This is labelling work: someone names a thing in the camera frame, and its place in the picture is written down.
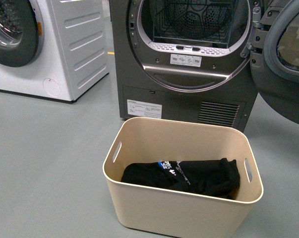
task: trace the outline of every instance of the basket handle hole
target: basket handle hole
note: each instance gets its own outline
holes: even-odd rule
[[[118,157],[118,154],[119,154],[119,152],[120,152],[120,149],[121,149],[121,141],[119,142],[119,144],[118,144],[118,146],[116,147],[116,150],[115,150],[115,152],[114,152],[114,154],[113,154],[113,157],[112,157],[112,159],[113,159],[113,163],[115,162],[116,158]]]
[[[246,158],[244,160],[244,165],[245,165],[247,179],[248,179],[249,182],[252,182],[253,175],[252,175],[252,171],[251,171],[250,166],[249,166],[248,158]]]

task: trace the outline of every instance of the white washing machine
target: white washing machine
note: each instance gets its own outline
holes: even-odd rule
[[[76,101],[109,73],[102,0],[0,0],[0,90]]]

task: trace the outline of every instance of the laundry basket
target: laundry basket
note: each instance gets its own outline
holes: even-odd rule
[[[235,200],[120,182],[132,163],[235,159]],[[126,227],[181,238],[230,237],[263,195],[247,138],[229,127],[150,118],[127,120],[103,164],[118,220]]]

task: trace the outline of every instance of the sticker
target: sticker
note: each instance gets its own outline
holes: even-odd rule
[[[171,54],[170,56],[170,64],[177,64],[177,65],[200,67],[201,60],[202,60],[201,56],[185,56],[185,55],[175,55],[175,54]]]
[[[127,111],[129,115],[161,119],[163,105],[127,100]]]

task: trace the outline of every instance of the concrete floor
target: concrete floor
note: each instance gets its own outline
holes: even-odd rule
[[[123,124],[109,58],[110,74],[73,105],[0,93],[0,238],[163,237],[119,223],[103,175]],[[299,238],[299,125],[258,96],[244,133],[264,196],[233,237]]]

